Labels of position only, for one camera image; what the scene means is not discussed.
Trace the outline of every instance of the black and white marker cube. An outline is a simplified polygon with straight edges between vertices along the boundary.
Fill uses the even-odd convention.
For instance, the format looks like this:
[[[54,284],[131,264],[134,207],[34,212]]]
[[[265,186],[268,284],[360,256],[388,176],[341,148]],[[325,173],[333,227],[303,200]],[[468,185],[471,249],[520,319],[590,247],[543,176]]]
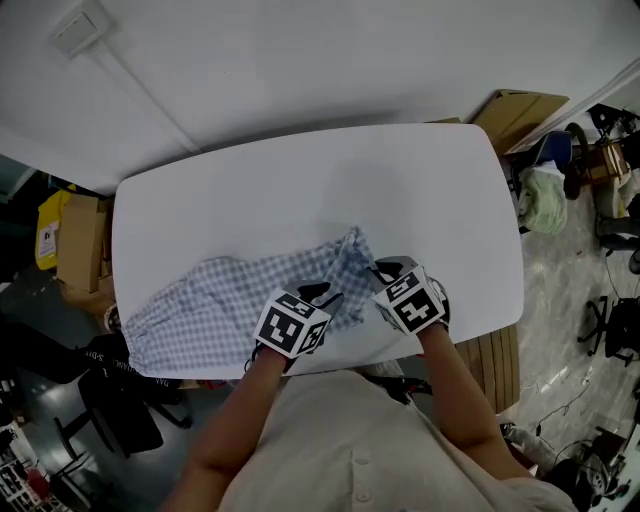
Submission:
[[[269,296],[253,336],[293,359],[318,346],[330,321],[330,314],[277,289]]]
[[[424,329],[445,313],[431,278],[419,265],[374,295],[373,301],[384,319],[405,334]]]

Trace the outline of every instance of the person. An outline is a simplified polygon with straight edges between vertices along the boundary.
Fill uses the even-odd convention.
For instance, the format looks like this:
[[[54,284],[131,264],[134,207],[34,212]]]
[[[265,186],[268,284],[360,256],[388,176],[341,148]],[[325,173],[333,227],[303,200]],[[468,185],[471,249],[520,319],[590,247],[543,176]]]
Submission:
[[[510,454],[441,323],[418,333],[436,428],[352,370],[290,377],[265,347],[194,444],[164,512],[575,511]]]

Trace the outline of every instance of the white table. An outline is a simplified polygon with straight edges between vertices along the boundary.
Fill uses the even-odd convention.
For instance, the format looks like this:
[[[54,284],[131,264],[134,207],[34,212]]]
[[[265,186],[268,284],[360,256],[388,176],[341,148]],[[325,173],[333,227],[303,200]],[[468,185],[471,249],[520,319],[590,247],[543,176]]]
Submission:
[[[520,236],[511,197],[485,133],[410,124],[306,133],[176,162],[118,188],[113,265],[123,322],[197,262],[312,248],[352,225],[376,258],[410,255],[451,300],[451,337],[463,341],[518,320]],[[327,337],[294,373],[418,353],[370,306],[364,324]],[[239,378],[240,366],[167,378]]]

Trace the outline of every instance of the beige shirt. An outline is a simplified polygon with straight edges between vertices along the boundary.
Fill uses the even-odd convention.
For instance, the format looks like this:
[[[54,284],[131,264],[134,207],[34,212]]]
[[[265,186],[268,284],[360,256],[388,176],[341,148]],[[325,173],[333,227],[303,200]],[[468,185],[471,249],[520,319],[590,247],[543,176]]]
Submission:
[[[415,407],[344,370],[289,380],[220,510],[575,512],[549,484],[494,479]]]

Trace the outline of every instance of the glove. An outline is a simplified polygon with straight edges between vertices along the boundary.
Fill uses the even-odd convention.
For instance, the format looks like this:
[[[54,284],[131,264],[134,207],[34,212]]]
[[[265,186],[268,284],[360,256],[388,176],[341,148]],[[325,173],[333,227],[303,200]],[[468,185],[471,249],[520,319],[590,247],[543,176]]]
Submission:
[[[330,287],[326,281],[295,281],[274,290],[253,333],[256,348],[251,362],[268,346],[288,360],[287,372],[298,356],[312,354],[322,346],[324,333],[342,306],[344,294],[334,295],[321,306],[313,305],[312,301]]]
[[[367,276],[382,317],[407,335],[439,322],[449,330],[449,300],[444,287],[408,256],[375,261]]]

